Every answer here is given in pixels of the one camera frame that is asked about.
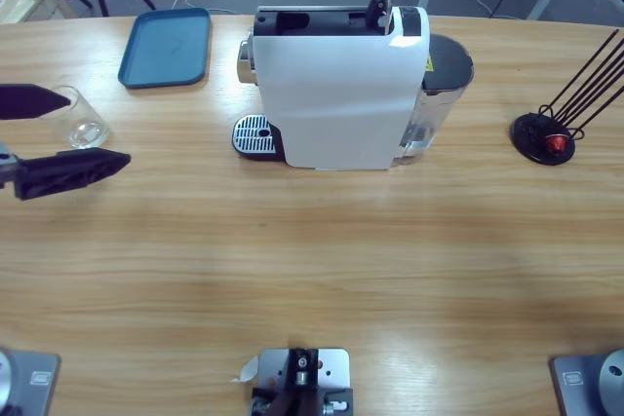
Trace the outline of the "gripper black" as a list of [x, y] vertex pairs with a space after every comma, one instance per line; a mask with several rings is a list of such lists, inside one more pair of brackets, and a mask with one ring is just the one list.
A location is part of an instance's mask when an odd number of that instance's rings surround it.
[[[69, 106], [70, 99], [33, 84], [2, 84], [0, 119], [36, 119]], [[58, 152], [54, 156], [19, 160], [0, 143], [0, 188], [14, 183], [15, 196], [33, 200], [85, 188], [127, 166], [131, 155], [102, 148]]]

